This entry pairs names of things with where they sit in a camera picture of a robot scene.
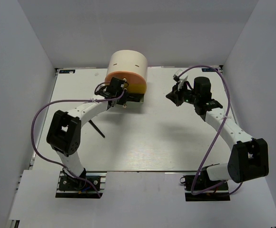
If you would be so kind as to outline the yellow drawer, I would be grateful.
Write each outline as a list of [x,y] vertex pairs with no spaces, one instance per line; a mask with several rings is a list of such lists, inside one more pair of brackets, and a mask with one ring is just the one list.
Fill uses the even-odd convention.
[[147,84],[146,83],[141,83],[141,84],[129,83],[129,85],[127,87],[127,91],[130,94],[145,94],[147,91]]

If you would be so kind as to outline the orange top drawer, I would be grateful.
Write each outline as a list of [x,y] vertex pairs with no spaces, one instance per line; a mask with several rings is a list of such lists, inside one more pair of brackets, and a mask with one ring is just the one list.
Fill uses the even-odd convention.
[[128,72],[128,71],[115,71],[112,73],[108,73],[105,77],[104,82],[108,83],[111,81],[111,79],[115,77],[118,79],[126,79],[127,82],[131,85],[131,84],[137,84],[137,85],[145,85],[146,79],[134,72]]

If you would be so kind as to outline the cream round drawer organizer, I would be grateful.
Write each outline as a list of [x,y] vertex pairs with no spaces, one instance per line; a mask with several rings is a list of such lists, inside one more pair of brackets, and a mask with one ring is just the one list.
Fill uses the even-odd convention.
[[148,61],[143,54],[134,50],[120,50],[111,56],[106,77],[130,73],[147,80],[147,69]]

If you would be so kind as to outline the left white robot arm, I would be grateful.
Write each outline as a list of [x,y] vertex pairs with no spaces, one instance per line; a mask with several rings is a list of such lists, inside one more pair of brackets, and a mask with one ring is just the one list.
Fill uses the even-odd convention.
[[99,84],[91,99],[74,100],[81,105],[68,111],[54,113],[46,141],[59,155],[62,167],[70,184],[77,190],[86,185],[86,170],[80,162],[78,148],[81,140],[81,128],[90,124],[100,135],[104,133],[94,124],[92,118],[115,105],[124,105],[127,101],[129,83],[127,79],[113,77],[109,83]]

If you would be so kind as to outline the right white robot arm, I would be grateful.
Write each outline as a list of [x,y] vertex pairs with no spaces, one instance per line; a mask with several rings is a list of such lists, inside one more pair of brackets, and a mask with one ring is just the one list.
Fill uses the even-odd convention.
[[268,145],[242,130],[233,119],[226,116],[223,106],[212,98],[211,83],[207,77],[196,77],[193,88],[189,87],[187,77],[174,76],[176,84],[167,94],[167,99],[176,106],[192,104],[195,112],[213,127],[231,150],[228,163],[203,168],[201,185],[212,189],[218,181],[233,180],[241,183],[269,174]]

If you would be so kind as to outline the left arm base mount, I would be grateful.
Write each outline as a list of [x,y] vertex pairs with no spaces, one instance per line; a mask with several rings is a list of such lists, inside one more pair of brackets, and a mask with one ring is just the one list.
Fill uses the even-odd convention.
[[[86,179],[89,180],[102,196],[106,183],[106,172],[87,172]],[[99,199],[94,188],[86,182],[74,182],[73,178],[67,177],[62,171],[56,189],[56,198],[67,199]]]

